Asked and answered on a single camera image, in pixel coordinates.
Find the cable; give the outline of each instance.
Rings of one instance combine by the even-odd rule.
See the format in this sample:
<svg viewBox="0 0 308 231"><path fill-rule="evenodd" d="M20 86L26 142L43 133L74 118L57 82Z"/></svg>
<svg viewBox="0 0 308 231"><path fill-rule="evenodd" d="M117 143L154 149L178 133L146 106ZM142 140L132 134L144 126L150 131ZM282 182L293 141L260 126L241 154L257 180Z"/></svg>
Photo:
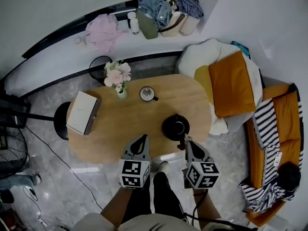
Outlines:
<svg viewBox="0 0 308 231"><path fill-rule="evenodd" d="M238 230L238 231L257 231L257 228L247 228L247 227L244 227L244 226L241 226L241 225L237 225L237 224L234 224L232 222L229 222L229 221L223 221L223 220L214 220L214 219L207 219L207 218L195 218L194 216L190 215L190 214L187 214L186 212L184 213L186 216L192 218L193 220L197 220L197 221L207 221L207 222L215 222L215 223L220 223L220 224L224 224L224 225L228 225L228 226L231 226L233 227L235 230Z"/></svg>
<svg viewBox="0 0 308 231"><path fill-rule="evenodd" d="M42 225L43 229L44 229L45 231L47 231L46 228L44 227L43 223L40 223L40 224Z"/></svg>
<svg viewBox="0 0 308 231"><path fill-rule="evenodd" d="M38 207L38 209L39 209L39 215L38 215L38 216L40 216L41 213L42 213L42 211L41 211L39 205L36 203L36 202L38 201L38 198L35 199L35 198L33 197L33 194L29 191L29 189L28 189L27 187L23 187L23 191L24 191L24 194L26 195L26 197L27 197L28 199L30 199L30 200Z"/></svg>
<svg viewBox="0 0 308 231"><path fill-rule="evenodd" d="M199 200L199 202L196 204L196 207L193 209L193 219L192 219L192 226L194 227L194 220L195 220L195 217L194 217L194 214L196 212L196 210L200 207L200 205L202 204L202 202L204 201L205 197L207 196L207 193L208 193L208 189L206 189L206 191L203 193L203 196L202 198Z"/></svg>
<svg viewBox="0 0 308 231"><path fill-rule="evenodd" d="M45 141L43 141L38 135L36 135L34 132L32 132L32 131L30 130L30 128L28 128L27 125L25 125L25 127L26 127L34 136L36 136L40 141L42 141L45 145L47 145L48 148L52 151L52 153L55 154L66 166L68 166L68 168L72 171L72 173L76 176L76 178L77 178L77 179L78 179L78 180L79 180L79 181L91 192L91 194L92 194L92 196L93 196L93 199L94 199L95 203L97 204L97 206L98 206L101 210L103 210L103 208L100 207L100 205L97 203L97 201L96 201L96 199L95 199L95 197L94 197L94 194L93 194L93 192L91 191L91 189L90 189L89 187L87 187L86 184L83 183L81 179L79 179L79 177L73 172L73 170L71 169L71 167L70 167L65 161L63 161L62 158L59 157L59 156L57 155L57 153L55 153L55 152L52 150L52 148L51 148Z"/></svg>

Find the green bag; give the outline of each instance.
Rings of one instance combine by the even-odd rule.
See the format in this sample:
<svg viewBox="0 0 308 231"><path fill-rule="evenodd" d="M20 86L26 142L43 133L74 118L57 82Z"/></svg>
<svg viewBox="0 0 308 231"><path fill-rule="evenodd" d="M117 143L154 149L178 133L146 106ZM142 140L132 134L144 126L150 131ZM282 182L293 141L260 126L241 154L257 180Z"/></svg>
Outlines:
<svg viewBox="0 0 308 231"><path fill-rule="evenodd" d="M139 22L139 28L146 39L154 39L158 37L158 27L154 21L137 10L136 18Z"/></svg>

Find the orange sofa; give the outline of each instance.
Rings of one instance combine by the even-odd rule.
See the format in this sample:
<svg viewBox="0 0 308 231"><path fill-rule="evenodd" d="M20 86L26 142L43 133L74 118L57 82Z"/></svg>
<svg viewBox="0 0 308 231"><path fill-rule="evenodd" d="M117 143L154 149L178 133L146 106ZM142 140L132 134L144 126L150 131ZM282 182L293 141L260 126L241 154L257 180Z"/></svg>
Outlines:
<svg viewBox="0 0 308 231"><path fill-rule="evenodd" d="M277 120L277 129L282 158L279 167L292 162L299 165L299 156L303 143L301 134L298 101L296 90L290 90L289 84L277 85L263 89L263 100L273 99ZM250 185L254 188L262 187L265 153L258 144L252 119L246 122L250 151ZM258 227L267 223L285 204L279 199L275 204L262 214L254 213L248 209L246 217Z"/></svg>

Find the oval table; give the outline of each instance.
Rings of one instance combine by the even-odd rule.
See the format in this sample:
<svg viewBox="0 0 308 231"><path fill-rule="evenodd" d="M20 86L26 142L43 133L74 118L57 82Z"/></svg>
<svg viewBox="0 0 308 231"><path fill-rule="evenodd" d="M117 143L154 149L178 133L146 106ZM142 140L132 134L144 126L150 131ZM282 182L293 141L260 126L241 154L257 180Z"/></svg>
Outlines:
<svg viewBox="0 0 308 231"><path fill-rule="evenodd" d="M140 90L152 87L158 101L145 102ZM142 134L149 135L150 157L178 152L178 141L167 139L163 121L174 114L190 123L189 135L196 142L205 141L211 127L209 102L203 87L184 75L168 75L128 82L128 96L121 100L110 87L99 87L85 93L102 101L89 135L79 135L68 128L69 144L77 156L93 164L119 161L125 145ZM67 112L67 117L74 101Z"/></svg>

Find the orange pillow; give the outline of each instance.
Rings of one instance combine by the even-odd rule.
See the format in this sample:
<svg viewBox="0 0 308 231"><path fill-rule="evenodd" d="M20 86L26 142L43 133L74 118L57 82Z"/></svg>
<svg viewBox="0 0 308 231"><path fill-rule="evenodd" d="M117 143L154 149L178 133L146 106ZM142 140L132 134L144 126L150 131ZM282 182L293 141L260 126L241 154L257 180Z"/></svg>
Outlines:
<svg viewBox="0 0 308 231"><path fill-rule="evenodd" d="M282 157L279 166L287 162L294 163L298 165L299 154L300 154L300 139L289 140L280 145L280 152L282 152Z"/></svg>
<svg viewBox="0 0 308 231"><path fill-rule="evenodd" d="M280 144L288 140L300 139L296 91L274 98L273 103Z"/></svg>
<svg viewBox="0 0 308 231"><path fill-rule="evenodd" d="M220 117L256 111L242 51L209 66L215 114Z"/></svg>

